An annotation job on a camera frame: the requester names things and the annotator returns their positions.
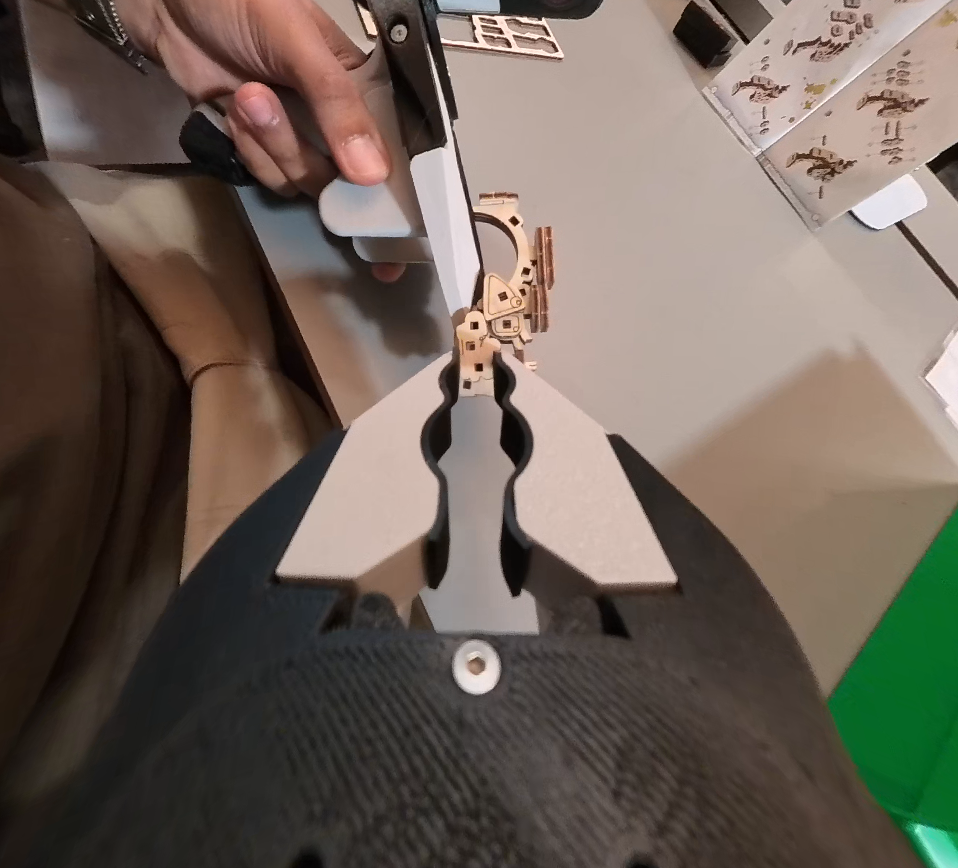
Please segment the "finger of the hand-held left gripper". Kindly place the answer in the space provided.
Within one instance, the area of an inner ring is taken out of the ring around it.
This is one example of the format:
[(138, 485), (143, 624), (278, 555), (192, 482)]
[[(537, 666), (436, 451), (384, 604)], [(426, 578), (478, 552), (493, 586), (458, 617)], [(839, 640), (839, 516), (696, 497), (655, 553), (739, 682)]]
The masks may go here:
[(454, 132), (442, 120), (446, 143), (412, 156), (410, 172), (448, 310), (465, 312), (478, 299), (482, 263)]

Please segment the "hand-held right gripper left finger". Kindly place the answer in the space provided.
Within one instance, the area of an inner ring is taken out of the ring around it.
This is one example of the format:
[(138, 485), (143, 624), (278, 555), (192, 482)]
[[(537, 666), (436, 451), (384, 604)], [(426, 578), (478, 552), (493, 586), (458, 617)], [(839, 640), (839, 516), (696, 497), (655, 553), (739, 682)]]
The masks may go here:
[(437, 588), (449, 563), (456, 367), (445, 353), (355, 418), (276, 569), (343, 590)]

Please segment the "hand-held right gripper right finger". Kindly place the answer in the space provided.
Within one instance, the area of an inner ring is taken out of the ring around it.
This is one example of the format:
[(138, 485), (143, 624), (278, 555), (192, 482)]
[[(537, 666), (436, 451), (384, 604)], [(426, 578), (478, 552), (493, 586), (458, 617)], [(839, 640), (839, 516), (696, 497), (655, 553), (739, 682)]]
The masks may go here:
[(513, 465), (500, 561), (513, 596), (600, 598), (677, 587), (677, 574), (593, 418), (512, 356), (494, 357), (500, 446)]

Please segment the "wooden puzzle model assembly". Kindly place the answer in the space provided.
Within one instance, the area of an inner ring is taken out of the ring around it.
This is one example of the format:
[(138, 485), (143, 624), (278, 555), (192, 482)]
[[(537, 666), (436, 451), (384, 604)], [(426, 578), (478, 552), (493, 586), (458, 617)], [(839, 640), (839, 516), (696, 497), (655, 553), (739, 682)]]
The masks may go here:
[(508, 344), (515, 357), (532, 372), (537, 363), (526, 357), (533, 336), (550, 327), (549, 295), (555, 286), (555, 233), (549, 226), (529, 236), (519, 212), (518, 194), (482, 193), (473, 209), (475, 219), (497, 229), (511, 243), (515, 265), (510, 276), (486, 272), (478, 308), (490, 335)]

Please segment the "person's left hand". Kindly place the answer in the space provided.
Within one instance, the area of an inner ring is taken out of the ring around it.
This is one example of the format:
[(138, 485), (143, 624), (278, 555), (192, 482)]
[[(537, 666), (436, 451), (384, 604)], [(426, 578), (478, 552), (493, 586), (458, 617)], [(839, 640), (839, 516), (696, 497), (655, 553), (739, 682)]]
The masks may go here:
[(248, 172), (317, 198), (375, 186), (390, 159), (350, 72), (365, 55), (313, 0), (115, 0), (136, 47), (196, 103), (221, 100)]

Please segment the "laser-cut wooden sheet with cutouts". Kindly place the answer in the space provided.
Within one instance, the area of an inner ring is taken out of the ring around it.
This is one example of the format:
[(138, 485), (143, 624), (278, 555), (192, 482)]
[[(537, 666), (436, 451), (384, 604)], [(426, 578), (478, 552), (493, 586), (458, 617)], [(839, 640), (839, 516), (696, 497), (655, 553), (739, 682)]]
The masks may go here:
[(542, 18), (503, 14), (440, 14), (436, 34), (452, 52), (558, 62), (564, 59), (559, 42)]

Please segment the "person's tan pants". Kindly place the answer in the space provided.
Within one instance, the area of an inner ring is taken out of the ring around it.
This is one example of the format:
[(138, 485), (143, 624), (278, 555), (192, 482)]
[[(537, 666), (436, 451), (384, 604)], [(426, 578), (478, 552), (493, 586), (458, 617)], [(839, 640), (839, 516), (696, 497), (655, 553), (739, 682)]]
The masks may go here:
[(259, 257), (223, 185), (83, 167), (58, 181), (190, 392), (184, 580), (331, 423), (281, 370)]

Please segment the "black power adapter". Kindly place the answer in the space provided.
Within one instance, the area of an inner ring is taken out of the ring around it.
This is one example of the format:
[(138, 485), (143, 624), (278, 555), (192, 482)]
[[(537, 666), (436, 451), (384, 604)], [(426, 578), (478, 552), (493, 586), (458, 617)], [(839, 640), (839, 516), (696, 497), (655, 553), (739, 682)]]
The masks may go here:
[(695, 0), (686, 3), (673, 36), (704, 69), (725, 66), (738, 44), (737, 36)]

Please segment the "person's brown shirt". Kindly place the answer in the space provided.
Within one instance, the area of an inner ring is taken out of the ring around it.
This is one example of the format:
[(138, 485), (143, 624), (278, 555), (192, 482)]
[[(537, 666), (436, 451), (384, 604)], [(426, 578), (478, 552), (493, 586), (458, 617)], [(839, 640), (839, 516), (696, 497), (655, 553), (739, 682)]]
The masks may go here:
[(173, 585), (188, 392), (40, 172), (2, 160), (2, 756), (75, 682), (107, 685)]

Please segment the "illustrated instruction sheet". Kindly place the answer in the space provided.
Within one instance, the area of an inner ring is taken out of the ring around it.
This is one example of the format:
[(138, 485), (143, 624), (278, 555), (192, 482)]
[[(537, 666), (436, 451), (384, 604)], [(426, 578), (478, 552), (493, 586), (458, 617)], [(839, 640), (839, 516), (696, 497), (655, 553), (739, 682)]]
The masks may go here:
[(792, 0), (703, 96), (819, 228), (956, 144), (957, 0)]

